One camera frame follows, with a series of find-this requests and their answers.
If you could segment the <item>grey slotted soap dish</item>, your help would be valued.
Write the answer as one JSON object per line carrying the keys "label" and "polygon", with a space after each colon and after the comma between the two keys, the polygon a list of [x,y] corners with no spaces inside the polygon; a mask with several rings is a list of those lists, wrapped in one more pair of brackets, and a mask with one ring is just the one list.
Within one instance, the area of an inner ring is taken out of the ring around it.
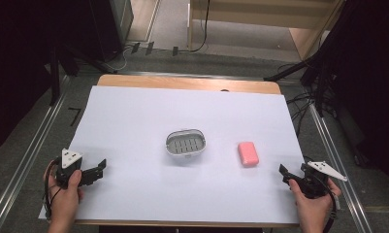
{"label": "grey slotted soap dish", "polygon": [[173,157],[190,158],[201,154],[207,142],[198,129],[185,129],[172,132],[166,139],[166,151]]}

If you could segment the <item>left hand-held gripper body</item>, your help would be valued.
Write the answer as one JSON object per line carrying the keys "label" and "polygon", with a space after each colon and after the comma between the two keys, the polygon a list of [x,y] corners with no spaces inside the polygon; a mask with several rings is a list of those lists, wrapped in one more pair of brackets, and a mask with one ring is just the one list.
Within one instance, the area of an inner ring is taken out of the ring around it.
{"label": "left hand-held gripper body", "polygon": [[66,189],[73,173],[81,168],[81,163],[82,154],[80,152],[63,149],[61,156],[57,158],[57,185]]}

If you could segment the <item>grey cabinet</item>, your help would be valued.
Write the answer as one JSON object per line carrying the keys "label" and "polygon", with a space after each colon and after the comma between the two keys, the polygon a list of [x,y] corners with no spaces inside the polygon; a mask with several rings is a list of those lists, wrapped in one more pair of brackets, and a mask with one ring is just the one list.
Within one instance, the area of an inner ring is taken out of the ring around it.
{"label": "grey cabinet", "polygon": [[110,0],[113,18],[119,35],[120,43],[124,46],[134,19],[130,0]]}

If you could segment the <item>black curtain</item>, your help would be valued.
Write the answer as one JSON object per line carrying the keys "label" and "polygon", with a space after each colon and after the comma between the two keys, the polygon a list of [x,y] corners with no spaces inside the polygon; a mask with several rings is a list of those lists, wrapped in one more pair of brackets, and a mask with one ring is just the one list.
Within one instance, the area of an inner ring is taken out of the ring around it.
{"label": "black curtain", "polygon": [[389,176],[389,0],[345,0],[320,54],[360,163]]}
{"label": "black curtain", "polygon": [[106,73],[121,50],[110,0],[0,0],[0,147],[51,91],[51,46],[69,75],[78,58]]}

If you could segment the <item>pink soap bar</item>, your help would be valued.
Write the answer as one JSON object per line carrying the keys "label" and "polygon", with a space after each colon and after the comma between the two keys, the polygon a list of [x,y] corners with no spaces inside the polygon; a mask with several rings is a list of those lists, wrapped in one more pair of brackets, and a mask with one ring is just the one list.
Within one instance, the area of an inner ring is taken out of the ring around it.
{"label": "pink soap bar", "polygon": [[259,163],[259,156],[252,142],[239,143],[238,152],[243,167],[253,167]]}

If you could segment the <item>metal floor rail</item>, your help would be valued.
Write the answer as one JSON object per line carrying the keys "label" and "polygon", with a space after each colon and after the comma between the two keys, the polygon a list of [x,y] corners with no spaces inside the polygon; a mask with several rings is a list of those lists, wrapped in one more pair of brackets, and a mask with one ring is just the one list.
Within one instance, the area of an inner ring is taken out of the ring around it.
{"label": "metal floor rail", "polygon": [[34,164],[57,115],[60,112],[67,94],[67,88],[70,86],[71,82],[72,78],[69,76],[65,76],[60,82],[60,96],[56,99],[55,103],[48,108],[48,111],[46,112],[26,152],[20,160],[10,182],[3,194],[0,196],[0,229],[2,228],[14,202],[16,201],[23,183]]}
{"label": "metal floor rail", "polygon": [[325,119],[317,112],[314,104],[310,104],[308,108],[327,152],[330,164],[338,172],[343,173],[348,178],[347,182],[339,181],[339,184],[347,208],[350,211],[354,224],[357,228],[357,232],[373,233],[370,222],[367,219],[365,209],[357,195],[357,192],[355,191],[354,186],[352,185],[352,180],[348,176],[348,173],[343,165],[340,154],[333,141]]}

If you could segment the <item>light wooden cabinet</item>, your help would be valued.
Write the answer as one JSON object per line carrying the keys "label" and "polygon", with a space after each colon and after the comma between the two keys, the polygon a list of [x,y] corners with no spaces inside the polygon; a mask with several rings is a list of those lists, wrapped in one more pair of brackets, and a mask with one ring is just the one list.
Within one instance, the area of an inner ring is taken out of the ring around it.
{"label": "light wooden cabinet", "polygon": [[269,25],[289,29],[301,59],[339,18],[344,0],[189,0],[188,39],[192,48],[194,19]]}

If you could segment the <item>person's right hand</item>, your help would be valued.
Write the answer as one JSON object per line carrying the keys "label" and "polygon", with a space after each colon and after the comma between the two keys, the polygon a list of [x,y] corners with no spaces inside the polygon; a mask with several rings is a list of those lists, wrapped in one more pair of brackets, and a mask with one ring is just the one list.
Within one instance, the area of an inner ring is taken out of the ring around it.
{"label": "person's right hand", "polygon": [[326,216],[332,207],[333,198],[325,195],[316,199],[309,199],[294,181],[290,182],[290,189],[296,201],[300,227],[302,225],[321,225],[324,227]]}

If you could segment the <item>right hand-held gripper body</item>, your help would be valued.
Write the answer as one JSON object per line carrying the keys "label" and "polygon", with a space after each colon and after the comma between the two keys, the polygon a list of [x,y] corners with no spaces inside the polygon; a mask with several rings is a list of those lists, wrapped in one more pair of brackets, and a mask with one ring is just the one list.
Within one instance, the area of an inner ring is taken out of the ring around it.
{"label": "right hand-held gripper body", "polygon": [[330,177],[347,182],[347,176],[342,175],[325,161],[303,163],[301,170],[305,176],[301,183],[301,191],[307,198],[315,199],[328,193],[327,181]]}

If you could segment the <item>black stand leg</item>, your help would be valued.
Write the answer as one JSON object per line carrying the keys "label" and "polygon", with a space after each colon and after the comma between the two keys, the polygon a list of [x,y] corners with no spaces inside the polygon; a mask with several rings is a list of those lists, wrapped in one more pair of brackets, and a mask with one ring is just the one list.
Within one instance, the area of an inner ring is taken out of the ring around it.
{"label": "black stand leg", "polygon": [[263,78],[263,81],[265,82],[277,82],[303,68],[306,68],[308,67],[311,63],[312,63],[312,60],[314,59],[314,57],[309,57],[307,58],[306,60],[303,60],[297,64],[294,64],[293,66],[291,66],[290,68],[278,73],[278,74],[275,74],[273,76],[270,76],[270,77],[267,77],[267,78]]}
{"label": "black stand leg", "polygon": [[50,105],[54,106],[60,96],[59,63],[56,46],[50,47],[50,75],[51,75],[51,99]]}

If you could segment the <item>person's left hand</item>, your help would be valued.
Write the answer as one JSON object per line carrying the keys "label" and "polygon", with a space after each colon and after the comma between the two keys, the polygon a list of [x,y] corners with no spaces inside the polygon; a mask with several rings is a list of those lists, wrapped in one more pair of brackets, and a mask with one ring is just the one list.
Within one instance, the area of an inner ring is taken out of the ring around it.
{"label": "person's left hand", "polygon": [[49,224],[52,222],[71,222],[74,224],[83,191],[79,188],[81,170],[76,170],[71,176],[68,187],[60,188],[54,175],[51,173],[55,166],[52,161],[44,174],[46,182],[47,198],[50,202],[51,215]]}

